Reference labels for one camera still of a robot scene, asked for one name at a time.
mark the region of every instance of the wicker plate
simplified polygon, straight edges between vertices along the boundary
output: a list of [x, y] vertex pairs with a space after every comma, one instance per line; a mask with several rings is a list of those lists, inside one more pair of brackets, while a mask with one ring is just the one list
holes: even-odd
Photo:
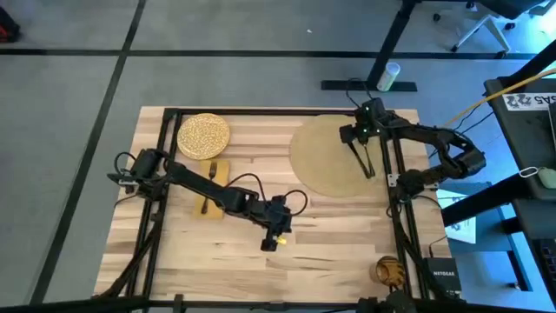
[[202, 113], [188, 118], [177, 133], [177, 146], [194, 160], [216, 157], [229, 142], [229, 126], [214, 114]]

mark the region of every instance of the office chair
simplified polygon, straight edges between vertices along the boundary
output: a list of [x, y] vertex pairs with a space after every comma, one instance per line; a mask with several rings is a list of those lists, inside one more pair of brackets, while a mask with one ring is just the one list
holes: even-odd
[[[472, 34], [479, 30], [480, 26], [485, 25], [504, 48], [502, 51], [498, 52], [496, 58], [505, 57], [511, 47], [504, 37], [504, 34], [502, 34], [498, 27], [496, 27], [494, 18], [504, 17], [514, 20], [528, 10], [531, 10], [530, 13], [534, 15], [544, 15], [554, 5], [556, 0], [550, 0], [545, 7], [537, 7], [543, 2], [544, 0], [479, 0], [477, 3], [468, 2], [466, 4], [467, 9], [472, 9], [472, 7], [476, 6], [477, 10], [467, 11], [464, 18], [476, 20], [477, 23], [472, 27], [472, 29], [463, 35], [459, 42], [450, 50], [452, 52], [456, 52]], [[433, 20], [438, 22], [440, 21], [440, 17], [440, 13], [434, 13]], [[510, 30], [514, 27], [515, 23], [507, 23], [504, 29]]]

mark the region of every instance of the black desk leg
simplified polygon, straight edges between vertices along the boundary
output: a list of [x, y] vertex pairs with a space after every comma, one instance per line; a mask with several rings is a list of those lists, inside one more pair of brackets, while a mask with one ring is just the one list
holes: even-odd
[[[386, 68], [388, 60], [394, 53], [396, 44], [400, 40], [403, 30], [406, 28], [409, 17], [415, 8], [415, 0], [403, 0], [401, 9], [396, 14], [396, 18], [390, 26], [390, 31], [384, 39], [381, 52], [374, 61], [373, 68], [368, 75], [365, 84], [369, 90], [377, 90], [376, 84], [381, 79], [382, 73]], [[350, 83], [347, 80], [326, 80], [321, 82], [321, 90], [365, 90], [362, 83]], [[413, 82], [394, 82], [390, 87], [390, 91], [417, 91], [417, 85]]]
[[517, 217], [512, 217], [504, 220], [500, 224], [502, 225], [504, 233], [506, 233], [507, 235], [523, 231], [523, 229], [521, 228], [520, 220]]
[[454, 225], [479, 213], [509, 203], [513, 199], [527, 197], [529, 189], [525, 178], [519, 174], [510, 176], [487, 189], [454, 203], [442, 210], [444, 226]]

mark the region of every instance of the wire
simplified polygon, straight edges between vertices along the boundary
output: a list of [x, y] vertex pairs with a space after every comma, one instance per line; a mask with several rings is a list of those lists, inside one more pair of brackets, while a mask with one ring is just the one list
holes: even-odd
[[465, 122], [478, 108], [479, 107], [474, 108], [473, 110], [471, 110], [471, 112], [469, 112], [469, 114], [467, 114], [466, 117], [463, 117], [458, 127], [454, 128], [453, 130], [458, 130], [461, 127], [461, 125], [463, 125], [463, 122]]
[[440, 206], [440, 203], [438, 203], [438, 201], [434, 200], [430, 196], [417, 195], [417, 196], [413, 197], [413, 199], [415, 199], [415, 198], [427, 199], [427, 200], [433, 202], [434, 204], [438, 205], [438, 207], [442, 209], [442, 207]]
[[480, 123], [483, 123], [487, 118], [489, 118], [492, 114], [494, 114], [494, 111], [488, 113], [485, 117], [483, 117], [480, 121], [478, 121], [477, 123], [469, 126], [466, 130], [463, 130], [462, 132], [467, 132], [468, 130], [471, 130], [473, 127], [479, 125]]
[[303, 204], [303, 207], [301, 208], [301, 210], [295, 212], [294, 214], [292, 214], [292, 216], [298, 216], [301, 213], [303, 213], [303, 211], [307, 208], [307, 204], [309, 202], [309, 198], [307, 197], [307, 194], [303, 190], [290, 190], [284, 196], [287, 198], [289, 195], [291, 195], [293, 193], [296, 193], [296, 192], [301, 193], [305, 197], [305, 203]]
[[[253, 177], [254, 179], [256, 179], [257, 183], [259, 184], [259, 190], [261, 191], [262, 201], [264, 201], [264, 203], [265, 203], [265, 205], [266, 205], [267, 197], [266, 197], [265, 194], [264, 194], [264, 189], [262, 188], [261, 179], [260, 179], [257, 175], [255, 175], [255, 174], [253, 174], [253, 173], [241, 174], [241, 175], [239, 175], [238, 177], [232, 179], [232, 181], [229, 182], [229, 183], [228, 183], [226, 186], [224, 186], [224, 187], [229, 187], [229, 186], [231, 186], [232, 183], [237, 182], [238, 180], [244, 178], [245, 176], [251, 176], [251, 177]], [[301, 208], [301, 210], [295, 212], [294, 214], [291, 214], [291, 213], [288, 214], [288, 215], [290, 215], [290, 216], [298, 216], [298, 215], [300, 215], [301, 213], [303, 213], [303, 211], [307, 208], [307, 204], [308, 204], [308, 202], [309, 202], [309, 199], [308, 199], [308, 197], [307, 197], [307, 194], [306, 194], [303, 190], [290, 190], [290, 191], [288, 191], [284, 196], [285, 196], [285, 197], [288, 197], [289, 195], [294, 194], [294, 193], [301, 193], [301, 194], [305, 197], [305, 203], [303, 204], [303, 207]]]
[[[439, 208], [442, 209], [442, 207], [440, 206], [440, 203], [438, 203], [438, 201], [434, 200], [434, 199], [431, 198], [430, 196], [417, 195], [417, 196], [412, 197], [411, 200], [414, 200], [414, 199], [416, 199], [416, 198], [428, 199], [428, 200], [434, 202], [436, 205], [438, 205]], [[400, 201], [400, 204], [404, 204], [404, 203], [407, 203], [407, 202], [408, 202], [408, 201]], [[399, 204], [396, 204], [396, 205], [398, 205], [398, 207], [399, 207], [399, 209], [398, 209], [398, 214], [400, 214], [400, 213], [401, 213], [401, 208], [402, 208], [402, 207], [401, 207]], [[386, 208], [386, 215], [387, 215], [388, 217], [392, 218], [392, 207], [391, 207], [391, 206], [388, 206], [388, 207]]]
[[[456, 128], [453, 129], [453, 130], [457, 130], [459, 127], [461, 127], [461, 125], [463, 124], [463, 122], [464, 122], [466, 119], [468, 119], [468, 118], [473, 114], [473, 112], [475, 112], [475, 110], [477, 110], [478, 108], [479, 108], [479, 107], [476, 107], [476, 108], [474, 108], [473, 110], [471, 110], [471, 113], [469, 113], [469, 115], [467, 115], [466, 117], [464, 117], [464, 118], [461, 120], [461, 122], [460, 122], [460, 124], [458, 125], [458, 127], [456, 127]], [[483, 123], [483, 122], [484, 122], [489, 116], [491, 116], [492, 114], [494, 114], [494, 111], [488, 113], [485, 117], [481, 118], [480, 121], [478, 121], [477, 123], [475, 123], [475, 124], [469, 126], [466, 130], [463, 130], [463, 131], [461, 132], [461, 135], [465, 134], [465, 133], [468, 132], [470, 129], [472, 129], [473, 127], [479, 125], [480, 123]], [[431, 155], [428, 156], [428, 158], [430, 159], [431, 157], [434, 157], [434, 155], [437, 154], [437, 153], [438, 153], [438, 150], [434, 150], [433, 153], [431, 153]]]
[[437, 239], [437, 240], [431, 242], [431, 243], [428, 245], [428, 255], [431, 256], [431, 257], [434, 257], [434, 254], [433, 254], [433, 244], [438, 243], [438, 242], [440, 242], [440, 241], [442, 241], [442, 240], [444, 240], [444, 239], [446, 239], [446, 238], [447, 238], [447, 235], [444, 235], [441, 239]]
[[360, 105], [349, 95], [349, 86], [351, 86], [352, 82], [361, 82], [361, 84], [363, 85], [363, 87], [365, 88], [365, 92], [367, 93], [367, 96], [373, 100], [374, 97], [371, 95], [371, 92], [368, 90], [367, 87], [367, 83], [363, 82], [360, 78], [349, 78], [346, 82], [346, 97], [347, 99], [349, 99], [349, 101], [353, 104], [355, 104], [355, 106], [357, 108], [361, 108]]
[[505, 88], [505, 89], [503, 89], [503, 90], [501, 90], [501, 91], [498, 91], [498, 92], [496, 92], [496, 93], [493, 93], [492, 95], [483, 98], [482, 100], [478, 101], [477, 103], [475, 103], [475, 104], [473, 104], [472, 106], [468, 107], [467, 109], [463, 110], [460, 114], [458, 114], [457, 116], [455, 116], [454, 118], [452, 118], [451, 120], [449, 120], [447, 123], [445, 123], [444, 126], [448, 126], [449, 124], [451, 124], [451, 123], [453, 123], [453, 122], [459, 120], [459, 119], [460, 119], [461, 117], [463, 117], [467, 112], [469, 112], [470, 110], [473, 110], [473, 109], [475, 109], [475, 108], [478, 108], [481, 104], [483, 104], [483, 103], [485, 103], [485, 102], [488, 102], [488, 101], [490, 101], [490, 100], [493, 100], [494, 98], [500, 97], [500, 96], [502, 96], [502, 95], [504, 95], [504, 94], [506, 94], [506, 93], [508, 93], [508, 92], [510, 92], [510, 91], [512, 91], [512, 90], [516, 90], [516, 89], [518, 89], [519, 87], [521, 87], [521, 86], [523, 86], [523, 85], [525, 85], [525, 84], [528, 84], [528, 83], [530, 83], [530, 82], [534, 82], [534, 81], [536, 81], [537, 79], [540, 79], [540, 78], [545, 77], [545, 76], [548, 76], [548, 75], [552, 75], [552, 74], [554, 74], [554, 73], [556, 73], [556, 69], [546, 70], [546, 71], [544, 71], [544, 72], [542, 72], [542, 73], [540, 73], [540, 74], [538, 74], [538, 75], [535, 75], [535, 76], [533, 76], [533, 77], [529, 77], [529, 78], [527, 78], [527, 79], [522, 80], [522, 81], [519, 82], [519, 83], [515, 83], [515, 84], [513, 84], [513, 85], [510, 86], [510, 87], [507, 87], [507, 88]]
[[347, 99], [349, 99], [349, 101], [351, 103], [355, 104], [355, 106], [360, 109], [361, 106], [359, 106], [359, 104], [349, 95], [349, 86], [351, 85], [351, 82], [352, 82], [351, 79], [347, 80], [347, 83], [346, 83], [346, 97], [347, 97]]
[[[398, 214], [401, 214], [401, 206], [396, 204], [398, 206]], [[392, 206], [388, 206], [386, 208], [386, 215], [390, 218], [392, 218]]]
[[[434, 199], [431, 198], [430, 196], [417, 195], [417, 196], [414, 196], [414, 197], [413, 197], [413, 199], [415, 199], [415, 198], [427, 199], [427, 200], [433, 202], [434, 204], [438, 205], [438, 207], [439, 207], [440, 209], [442, 209], [442, 207], [440, 206], [440, 203], [438, 203], [438, 201], [434, 200]], [[446, 238], [446, 237], [447, 237], [447, 235], [444, 235], [441, 239], [435, 240], [435, 241], [431, 242], [431, 243], [428, 245], [428, 254], [429, 254], [431, 257], [434, 257], [434, 254], [433, 254], [433, 244], [435, 244], [435, 243], [437, 243], [437, 242], [439, 242], [439, 241], [442, 241], [442, 240], [443, 240], [444, 238]]]
[[135, 158], [135, 156], [133, 156], [131, 153], [129, 152], [120, 152], [116, 155], [116, 157], [114, 158], [114, 170], [116, 171], [116, 173], [123, 175], [122, 171], [126, 170], [126, 169], [120, 169], [118, 168], [118, 160], [120, 159], [121, 156], [128, 156], [131, 157], [133, 159], [133, 161], [136, 161], [137, 159]]
[[266, 203], [266, 202], [267, 202], [267, 197], [264, 195], [264, 189], [262, 188], [261, 179], [260, 179], [257, 175], [255, 175], [255, 174], [253, 174], [253, 173], [241, 174], [241, 175], [239, 175], [238, 177], [232, 179], [232, 181], [229, 182], [229, 183], [228, 183], [226, 186], [224, 186], [224, 187], [229, 187], [229, 186], [231, 186], [232, 183], [237, 182], [238, 180], [244, 178], [245, 176], [251, 176], [251, 177], [253, 177], [254, 179], [256, 179], [256, 181], [257, 181], [258, 184], [259, 184], [259, 190], [261, 191], [262, 201], [264, 201], [264, 202]]
[[114, 203], [114, 207], [116, 207], [116, 206], [118, 206], [118, 204], [120, 204], [120, 203], [122, 203], [122, 202], [124, 202], [124, 201], [126, 201], [126, 200], [129, 200], [129, 199], [131, 199], [131, 198], [134, 198], [134, 197], [136, 197], [136, 196], [139, 196], [139, 195], [134, 194], [134, 195], [132, 195], [132, 196], [126, 196], [125, 198], [122, 198], [122, 199], [116, 201], [116, 202]]
[[360, 83], [363, 85], [363, 88], [365, 88], [365, 92], [367, 93], [367, 96], [368, 96], [371, 100], [374, 99], [374, 97], [371, 96], [371, 92], [368, 90], [367, 82], [362, 81], [360, 78], [349, 78], [348, 81], [349, 81], [349, 82], [360, 82]]

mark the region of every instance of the round placemat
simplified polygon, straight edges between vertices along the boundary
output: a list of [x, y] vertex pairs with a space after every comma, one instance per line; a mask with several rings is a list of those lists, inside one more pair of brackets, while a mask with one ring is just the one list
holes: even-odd
[[[297, 178], [312, 191], [323, 196], [359, 196], [368, 194], [375, 183], [384, 183], [378, 137], [369, 138], [367, 145], [376, 173], [371, 179], [365, 177], [348, 145], [341, 142], [339, 128], [354, 123], [353, 117], [321, 115], [295, 131], [289, 147], [290, 161]], [[354, 146], [367, 164], [363, 146], [357, 140]]]
[[177, 146], [194, 160], [216, 157], [229, 142], [226, 121], [214, 114], [202, 113], [188, 118], [177, 133]]

